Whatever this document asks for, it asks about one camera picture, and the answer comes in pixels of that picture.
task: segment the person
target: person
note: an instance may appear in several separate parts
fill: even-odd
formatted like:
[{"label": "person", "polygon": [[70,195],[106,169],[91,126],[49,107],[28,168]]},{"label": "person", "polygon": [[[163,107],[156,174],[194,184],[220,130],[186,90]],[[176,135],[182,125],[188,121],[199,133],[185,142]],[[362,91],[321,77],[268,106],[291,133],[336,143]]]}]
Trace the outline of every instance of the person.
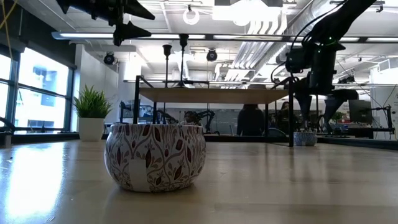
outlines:
[{"label": "person", "polygon": [[261,136],[264,132],[264,114],[258,105],[243,105],[238,115],[238,136]]},{"label": "person", "polygon": [[[296,116],[293,117],[293,121],[295,124],[295,128],[298,123],[298,119]],[[285,134],[289,133],[289,102],[285,101],[282,103],[282,107],[278,111],[277,118],[277,127],[279,130],[283,131]]]},{"label": "person", "polygon": [[180,122],[180,125],[197,125],[201,126],[201,123],[195,122],[195,114],[193,111],[187,111],[184,114],[184,121]]}]

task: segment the white planter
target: white planter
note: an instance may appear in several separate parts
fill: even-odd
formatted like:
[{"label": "white planter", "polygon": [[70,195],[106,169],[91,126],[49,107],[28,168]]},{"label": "white planter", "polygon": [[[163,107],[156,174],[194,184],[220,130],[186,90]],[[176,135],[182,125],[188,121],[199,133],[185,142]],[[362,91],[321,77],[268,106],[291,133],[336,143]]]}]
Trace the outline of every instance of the white planter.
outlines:
[{"label": "white planter", "polygon": [[103,118],[80,118],[79,136],[82,141],[99,141],[104,132]]}]

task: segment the computer monitor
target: computer monitor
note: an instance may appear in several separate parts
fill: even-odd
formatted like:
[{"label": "computer monitor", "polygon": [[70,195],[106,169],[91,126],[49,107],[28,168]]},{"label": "computer monitor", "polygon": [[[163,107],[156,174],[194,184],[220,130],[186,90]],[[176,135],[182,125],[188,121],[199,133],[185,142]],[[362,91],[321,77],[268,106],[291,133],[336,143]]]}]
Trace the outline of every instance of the computer monitor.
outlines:
[{"label": "computer monitor", "polygon": [[370,101],[350,100],[349,118],[352,122],[372,124],[372,105]]}]

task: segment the table surface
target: table surface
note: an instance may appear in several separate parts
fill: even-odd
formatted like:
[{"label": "table surface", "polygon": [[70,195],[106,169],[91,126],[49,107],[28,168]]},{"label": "table surface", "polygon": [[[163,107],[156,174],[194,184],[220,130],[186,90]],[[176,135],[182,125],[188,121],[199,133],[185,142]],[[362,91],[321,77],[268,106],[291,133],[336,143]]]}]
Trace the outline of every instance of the table surface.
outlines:
[{"label": "table surface", "polygon": [[0,223],[398,223],[398,153],[319,144],[207,144],[193,186],[120,189],[104,141],[0,149]]},{"label": "table surface", "polygon": [[287,90],[244,90],[216,88],[140,88],[153,102],[268,104],[289,94]]}]

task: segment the green plant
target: green plant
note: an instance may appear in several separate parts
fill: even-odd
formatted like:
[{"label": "green plant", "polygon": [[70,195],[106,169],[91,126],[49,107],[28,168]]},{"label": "green plant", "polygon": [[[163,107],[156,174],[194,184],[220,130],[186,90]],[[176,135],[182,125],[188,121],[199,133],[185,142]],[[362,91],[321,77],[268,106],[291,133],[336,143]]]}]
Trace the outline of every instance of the green plant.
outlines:
[{"label": "green plant", "polygon": [[331,120],[337,123],[338,120],[343,119],[343,116],[344,116],[344,113],[343,113],[343,112],[337,111],[337,112],[334,113],[334,115],[331,117]]},{"label": "green plant", "polygon": [[104,91],[93,90],[85,85],[83,92],[79,92],[80,99],[74,97],[77,115],[80,118],[105,118],[111,111],[112,104],[105,98]]}]

